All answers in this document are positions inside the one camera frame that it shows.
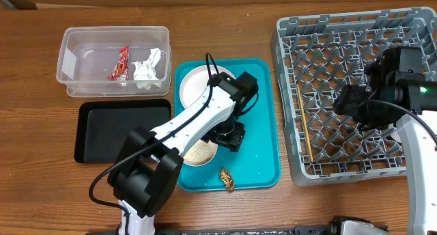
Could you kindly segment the large white plate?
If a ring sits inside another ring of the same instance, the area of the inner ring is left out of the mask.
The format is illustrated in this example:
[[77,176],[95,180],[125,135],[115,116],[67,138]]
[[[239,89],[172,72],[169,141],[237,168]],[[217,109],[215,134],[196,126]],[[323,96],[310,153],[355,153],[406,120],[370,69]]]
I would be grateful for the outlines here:
[[197,66],[190,70],[182,79],[179,97],[182,106],[186,109],[191,106],[204,92],[208,82],[206,65]]

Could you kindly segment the wooden chopstick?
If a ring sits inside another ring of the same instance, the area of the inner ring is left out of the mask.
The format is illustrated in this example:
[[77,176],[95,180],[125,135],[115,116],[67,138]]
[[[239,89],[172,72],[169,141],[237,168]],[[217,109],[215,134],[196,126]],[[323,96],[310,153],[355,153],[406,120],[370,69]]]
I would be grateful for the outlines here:
[[304,129],[305,132],[305,141],[307,144],[307,152],[309,155],[309,159],[310,159],[310,163],[313,163],[313,155],[312,155],[312,148],[311,148],[311,142],[309,140],[309,132],[308,132],[308,128],[307,128],[307,121],[306,121],[306,116],[305,116],[305,110],[303,107],[303,100],[302,100],[302,95],[300,93],[300,87],[298,85],[296,85],[296,89],[297,89],[297,94],[298,94],[298,105],[300,108],[300,112],[301,112],[301,116],[302,116],[302,127]]

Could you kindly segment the white cup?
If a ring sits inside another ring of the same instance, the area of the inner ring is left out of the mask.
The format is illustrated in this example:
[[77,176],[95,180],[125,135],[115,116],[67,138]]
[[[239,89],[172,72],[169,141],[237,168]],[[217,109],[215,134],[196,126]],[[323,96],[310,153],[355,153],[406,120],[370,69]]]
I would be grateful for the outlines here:
[[393,130],[393,132],[390,134],[390,136],[393,139],[393,141],[401,143],[401,139],[400,139],[400,136],[399,136],[399,134],[397,132],[397,128],[395,127],[395,125],[394,124],[389,124],[389,129]]

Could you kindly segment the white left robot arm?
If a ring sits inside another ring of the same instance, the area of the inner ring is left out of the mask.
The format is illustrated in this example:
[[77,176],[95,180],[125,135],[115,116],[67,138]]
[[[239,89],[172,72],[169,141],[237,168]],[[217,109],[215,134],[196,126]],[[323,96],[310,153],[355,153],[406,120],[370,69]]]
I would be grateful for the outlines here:
[[257,96],[257,79],[213,74],[203,94],[172,120],[149,131],[135,128],[126,138],[108,183],[122,209],[118,234],[154,234],[154,216],[174,191],[184,155],[199,141],[237,152],[244,138],[238,121]]

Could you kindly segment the brown food scrap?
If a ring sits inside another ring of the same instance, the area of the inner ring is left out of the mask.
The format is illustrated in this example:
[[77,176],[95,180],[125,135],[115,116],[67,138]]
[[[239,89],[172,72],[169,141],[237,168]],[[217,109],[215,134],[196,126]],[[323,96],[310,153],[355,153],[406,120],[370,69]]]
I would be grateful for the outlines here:
[[222,168],[218,175],[228,191],[233,191],[235,189],[234,179],[227,169]]

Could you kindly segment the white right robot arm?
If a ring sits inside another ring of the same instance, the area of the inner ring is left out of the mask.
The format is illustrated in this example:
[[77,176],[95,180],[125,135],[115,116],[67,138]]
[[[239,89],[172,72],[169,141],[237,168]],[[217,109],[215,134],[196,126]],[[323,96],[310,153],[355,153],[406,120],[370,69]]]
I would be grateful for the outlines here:
[[366,86],[344,85],[333,107],[359,130],[393,124],[406,161],[408,234],[436,233],[436,82],[422,71],[419,47],[387,49],[365,67]]

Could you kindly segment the red snack wrapper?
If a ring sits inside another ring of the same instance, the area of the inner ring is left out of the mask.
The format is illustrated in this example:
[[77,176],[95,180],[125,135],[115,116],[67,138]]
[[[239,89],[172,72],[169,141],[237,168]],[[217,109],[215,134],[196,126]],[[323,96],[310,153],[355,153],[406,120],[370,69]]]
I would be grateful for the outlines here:
[[112,73],[107,77],[108,80],[119,81],[119,85],[122,87],[127,85],[129,50],[130,48],[126,46],[119,51],[118,61]]

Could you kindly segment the white napkin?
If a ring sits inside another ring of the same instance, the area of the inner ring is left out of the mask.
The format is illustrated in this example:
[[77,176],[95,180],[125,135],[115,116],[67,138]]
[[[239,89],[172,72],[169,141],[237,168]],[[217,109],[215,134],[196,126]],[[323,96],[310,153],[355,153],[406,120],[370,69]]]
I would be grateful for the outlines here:
[[155,48],[150,50],[150,55],[147,60],[132,63],[135,66],[133,79],[140,81],[140,83],[137,83],[139,89],[150,89],[153,85],[162,87],[162,83],[158,82],[158,77],[156,76],[156,67],[160,59],[161,50]]

